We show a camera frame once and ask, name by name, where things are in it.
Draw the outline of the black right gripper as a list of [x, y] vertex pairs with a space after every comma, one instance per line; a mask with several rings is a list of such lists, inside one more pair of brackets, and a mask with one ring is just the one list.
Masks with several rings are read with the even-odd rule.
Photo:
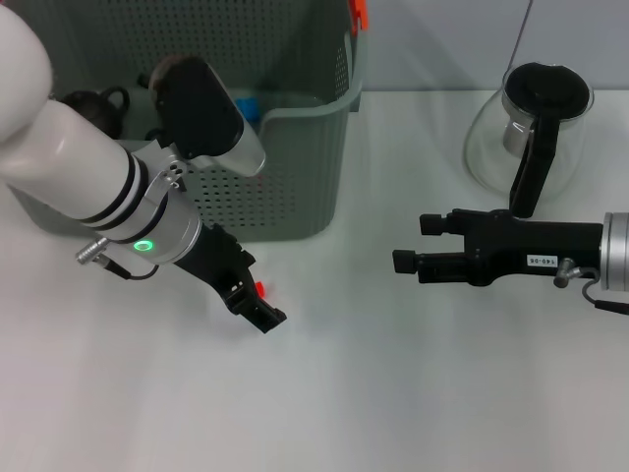
[[454, 208], [446, 215], [422, 214], [419, 227], [424, 236], [463, 235], [465, 254], [394, 250], [394, 271], [416, 274], [422, 284], [488, 286], [512, 274], [554, 276], [565, 259], [600, 266], [600, 223], [530, 221], [507, 210]]

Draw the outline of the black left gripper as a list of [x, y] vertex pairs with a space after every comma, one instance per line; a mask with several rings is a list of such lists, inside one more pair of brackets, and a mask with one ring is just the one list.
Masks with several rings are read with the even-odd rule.
[[233, 235], [214, 224], [201, 228], [193, 247], [175, 265], [212, 287], [232, 314], [268, 333], [287, 316], [258, 295], [250, 273], [255, 261]]

